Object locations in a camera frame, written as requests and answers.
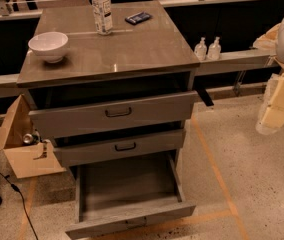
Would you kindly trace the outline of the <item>grey bottom drawer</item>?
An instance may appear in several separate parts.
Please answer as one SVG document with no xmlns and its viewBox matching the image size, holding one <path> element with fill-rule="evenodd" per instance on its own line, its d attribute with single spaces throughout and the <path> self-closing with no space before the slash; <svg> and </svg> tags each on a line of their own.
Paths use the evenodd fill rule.
<svg viewBox="0 0 284 240">
<path fill-rule="evenodd" d="M 190 216 L 175 155 L 160 152 L 76 168 L 75 223 L 71 240 L 99 237 Z"/>
</svg>

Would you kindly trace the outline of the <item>grey drawer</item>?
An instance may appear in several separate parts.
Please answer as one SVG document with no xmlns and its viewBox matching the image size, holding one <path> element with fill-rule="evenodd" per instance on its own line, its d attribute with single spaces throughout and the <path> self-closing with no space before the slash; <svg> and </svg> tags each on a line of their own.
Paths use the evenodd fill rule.
<svg viewBox="0 0 284 240">
<path fill-rule="evenodd" d="M 175 155 L 160 152 L 76 168 L 75 223 L 71 240 L 99 237 L 190 216 Z"/>
<path fill-rule="evenodd" d="M 56 147 L 54 154 L 63 167 L 70 167 L 180 149 L 183 146 L 184 138 L 185 131 L 178 129 L 95 143 Z"/>
<path fill-rule="evenodd" d="M 61 138 L 189 119 L 194 91 L 31 111 L 43 138 Z"/>
</svg>

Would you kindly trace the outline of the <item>grey drawer cabinet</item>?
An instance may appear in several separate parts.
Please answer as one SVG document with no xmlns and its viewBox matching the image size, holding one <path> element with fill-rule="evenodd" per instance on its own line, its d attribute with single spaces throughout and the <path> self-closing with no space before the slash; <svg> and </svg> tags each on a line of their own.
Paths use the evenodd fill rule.
<svg viewBox="0 0 284 240">
<path fill-rule="evenodd" d="M 152 18 L 131 25 L 125 18 L 140 12 Z M 96 33 L 88 6 L 48 8 L 36 31 L 56 30 L 69 38 L 58 63 L 26 56 L 18 85 L 28 90 L 31 111 L 118 102 L 193 91 L 199 62 L 164 8 L 156 1 L 112 7 L 114 30 Z M 54 149 L 171 130 L 185 120 L 78 136 L 53 138 Z"/>
</svg>

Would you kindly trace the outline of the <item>grey middle drawer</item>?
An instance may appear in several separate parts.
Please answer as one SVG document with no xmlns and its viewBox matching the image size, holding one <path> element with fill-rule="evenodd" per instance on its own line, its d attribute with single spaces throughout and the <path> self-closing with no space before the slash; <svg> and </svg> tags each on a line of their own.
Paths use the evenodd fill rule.
<svg viewBox="0 0 284 240">
<path fill-rule="evenodd" d="M 178 129 L 95 143 L 56 147 L 54 154 L 63 167 L 70 167 L 180 149 L 183 146 L 184 138 L 185 131 Z"/>
</svg>

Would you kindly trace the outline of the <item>grey top drawer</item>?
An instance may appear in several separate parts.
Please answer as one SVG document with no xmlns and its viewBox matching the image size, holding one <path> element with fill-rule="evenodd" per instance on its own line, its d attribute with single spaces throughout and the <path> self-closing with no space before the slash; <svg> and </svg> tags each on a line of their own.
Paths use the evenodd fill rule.
<svg viewBox="0 0 284 240">
<path fill-rule="evenodd" d="M 189 119 L 194 91 L 31 111 L 43 138 L 61 138 Z"/>
</svg>

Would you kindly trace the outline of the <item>left white pump bottle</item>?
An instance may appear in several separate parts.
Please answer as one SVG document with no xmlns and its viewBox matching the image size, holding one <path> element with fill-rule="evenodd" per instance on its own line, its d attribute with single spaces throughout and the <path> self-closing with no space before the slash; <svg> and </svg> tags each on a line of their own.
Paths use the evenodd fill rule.
<svg viewBox="0 0 284 240">
<path fill-rule="evenodd" d="M 205 38 L 202 37 L 200 42 L 195 46 L 195 55 L 200 61 L 204 61 L 207 53 L 207 46 L 205 44 Z"/>
</svg>

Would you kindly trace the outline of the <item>clear plastic bottle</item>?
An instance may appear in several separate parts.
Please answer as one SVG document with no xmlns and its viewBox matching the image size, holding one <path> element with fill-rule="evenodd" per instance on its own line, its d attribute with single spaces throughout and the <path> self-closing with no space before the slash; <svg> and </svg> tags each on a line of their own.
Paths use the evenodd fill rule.
<svg viewBox="0 0 284 240">
<path fill-rule="evenodd" d="M 113 22 L 111 13 L 111 0 L 91 0 L 96 31 L 100 35 L 108 35 L 112 32 Z"/>
</svg>

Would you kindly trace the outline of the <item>white ceramic bowl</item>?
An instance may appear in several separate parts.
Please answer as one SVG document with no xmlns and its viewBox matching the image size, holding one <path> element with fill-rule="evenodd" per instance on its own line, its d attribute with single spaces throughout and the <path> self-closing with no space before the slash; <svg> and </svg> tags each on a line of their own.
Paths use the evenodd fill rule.
<svg viewBox="0 0 284 240">
<path fill-rule="evenodd" d="M 61 32 L 45 32 L 29 40 L 29 49 L 41 60 L 48 63 L 61 61 L 67 54 L 68 36 Z"/>
</svg>

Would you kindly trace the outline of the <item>silver can in box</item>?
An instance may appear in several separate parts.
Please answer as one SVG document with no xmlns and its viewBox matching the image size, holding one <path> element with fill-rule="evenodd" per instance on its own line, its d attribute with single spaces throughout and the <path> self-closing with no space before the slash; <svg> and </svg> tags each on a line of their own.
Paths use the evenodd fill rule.
<svg viewBox="0 0 284 240">
<path fill-rule="evenodd" d="M 35 137 L 30 133 L 25 134 L 22 140 L 25 145 L 32 145 L 35 143 Z"/>
</svg>

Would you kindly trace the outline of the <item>open brown cardboard box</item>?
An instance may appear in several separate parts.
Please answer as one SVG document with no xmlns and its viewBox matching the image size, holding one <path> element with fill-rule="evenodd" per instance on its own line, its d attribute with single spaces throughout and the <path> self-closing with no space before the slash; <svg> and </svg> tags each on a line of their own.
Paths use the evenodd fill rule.
<svg viewBox="0 0 284 240">
<path fill-rule="evenodd" d="M 0 154 L 4 154 L 17 178 L 42 176 L 65 171 L 45 140 L 26 145 L 23 137 L 39 134 L 29 116 L 30 106 L 20 95 L 8 108 L 0 128 Z"/>
</svg>

